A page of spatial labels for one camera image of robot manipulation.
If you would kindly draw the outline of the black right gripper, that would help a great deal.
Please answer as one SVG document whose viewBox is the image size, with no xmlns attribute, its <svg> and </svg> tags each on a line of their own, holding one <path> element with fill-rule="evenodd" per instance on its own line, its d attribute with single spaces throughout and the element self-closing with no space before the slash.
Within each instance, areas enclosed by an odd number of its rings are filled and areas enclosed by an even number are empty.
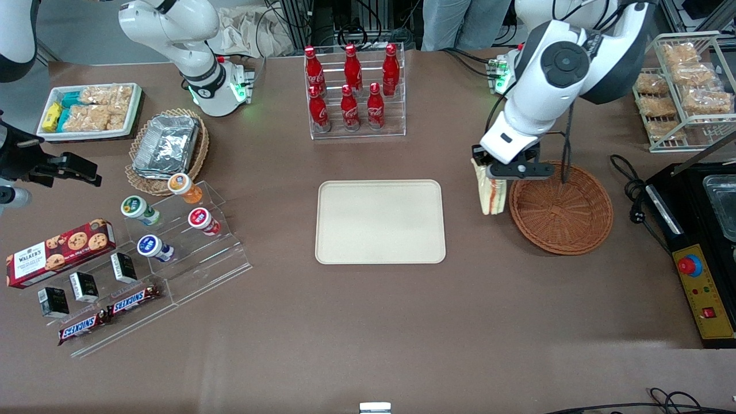
<svg viewBox="0 0 736 414">
<path fill-rule="evenodd" d="M 84 157 L 70 152 L 48 155 L 37 136 L 1 121 L 1 178 L 6 181 L 21 180 L 40 185 L 52 185 L 53 180 L 71 179 L 88 183 L 94 187 L 102 186 L 102 176 L 97 174 L 98 165 Z M 45 167 L 45 175 L 37 168 Z"/>
</svg>

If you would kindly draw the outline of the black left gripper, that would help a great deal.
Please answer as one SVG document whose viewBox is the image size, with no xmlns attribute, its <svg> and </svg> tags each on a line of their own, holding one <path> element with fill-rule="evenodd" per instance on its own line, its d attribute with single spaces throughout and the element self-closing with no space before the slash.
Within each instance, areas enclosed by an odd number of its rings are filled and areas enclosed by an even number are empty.
<svg viewBox="0 0 736 414">
<path fill-rule="evenodd" d="M 533 172 L 532 165 L 539 159 L 539 144 L 534 144 L 528 149 L 523 150 L 509 163 L 502 163 L 492 157 L 480 144 L 471 147 L 471 160 L 476 167 L 490 170 L 490 173 L 530 173 Z"/>
</svg>

